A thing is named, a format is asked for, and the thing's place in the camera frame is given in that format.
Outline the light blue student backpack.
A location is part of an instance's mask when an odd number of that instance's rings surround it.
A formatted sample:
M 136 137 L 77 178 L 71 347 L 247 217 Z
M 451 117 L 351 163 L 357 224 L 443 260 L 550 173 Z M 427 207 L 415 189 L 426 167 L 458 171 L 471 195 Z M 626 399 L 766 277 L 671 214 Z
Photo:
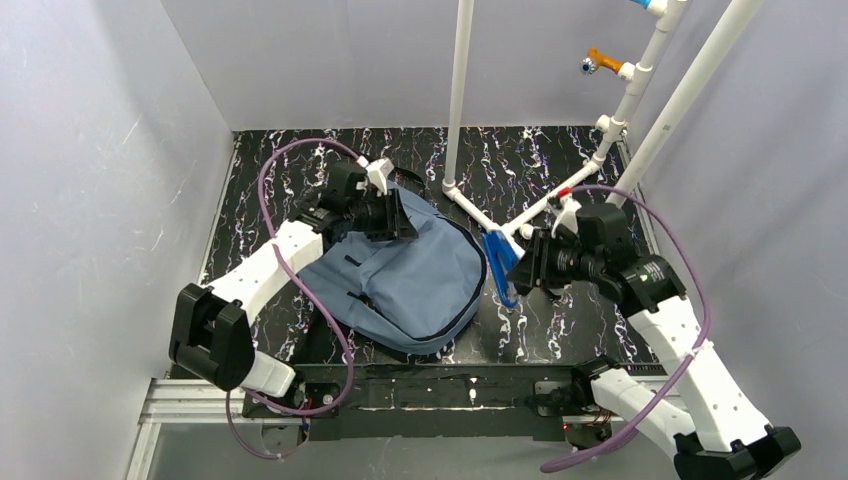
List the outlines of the light blue student backpack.
M 371 241 L 350 232 L 298 277 L 351 330 L 392 350 L 431 355 L 478 311 L 486 257 L 473 235 L 431 205 L 425 191 L 389 184 L 418 237 Z

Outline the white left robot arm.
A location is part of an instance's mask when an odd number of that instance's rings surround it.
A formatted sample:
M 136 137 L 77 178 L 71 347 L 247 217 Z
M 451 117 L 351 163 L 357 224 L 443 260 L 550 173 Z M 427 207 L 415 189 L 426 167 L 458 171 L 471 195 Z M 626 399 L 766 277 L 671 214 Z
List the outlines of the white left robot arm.
M 251 327 L 266 304 L 298 272 L 350 232 L 372 241 L 411 240 L 417 231 L 390 186 L 388 159 L 336 164 L 326 186 L 229 273 L 178 294 L 168 356 L 177 366 L 223 391 L 251 390 L 283 397 L 297 372 L 257 351 Z

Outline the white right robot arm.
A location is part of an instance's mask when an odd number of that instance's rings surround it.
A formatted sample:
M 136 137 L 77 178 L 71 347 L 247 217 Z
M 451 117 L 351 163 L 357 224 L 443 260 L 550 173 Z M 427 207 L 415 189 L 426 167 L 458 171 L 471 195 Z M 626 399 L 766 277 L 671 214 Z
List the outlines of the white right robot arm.
M 740 389 L 704 337 L 685 287 L 670 263 L 635 247 L 625 214 L 610 204 L 577 209 L 552 229 L 535 228 L 509 281 L 526 294 L 574 282 L 595 285 L 654 350 L 679 404 L 601 355 L 574 366 L 569 381 L 529 402 L 543 415 L 590 408 L 624 419 L 671 459 L 681 479 L 763 479 L 800 448 L 795 432 L 774 425 Z

